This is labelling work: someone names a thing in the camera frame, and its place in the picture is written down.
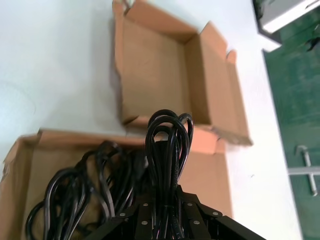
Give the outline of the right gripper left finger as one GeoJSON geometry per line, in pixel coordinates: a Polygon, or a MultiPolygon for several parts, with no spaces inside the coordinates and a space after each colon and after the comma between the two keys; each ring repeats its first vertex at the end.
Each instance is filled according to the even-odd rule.
{"type": "Polygon", "coordinates": [[[95,240],[152,240],[154,204],[138,199],[94,231],[95,240]]]}

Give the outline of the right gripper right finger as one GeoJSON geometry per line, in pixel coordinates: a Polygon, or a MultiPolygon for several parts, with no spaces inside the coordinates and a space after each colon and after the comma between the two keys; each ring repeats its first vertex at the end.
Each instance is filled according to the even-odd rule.
{"type": "Polygon", "coordinates": [[[184,236],[188,240],[262,240],[263,237],[220,211],[202,204],[179,185],[177,197],[184,236]]]}

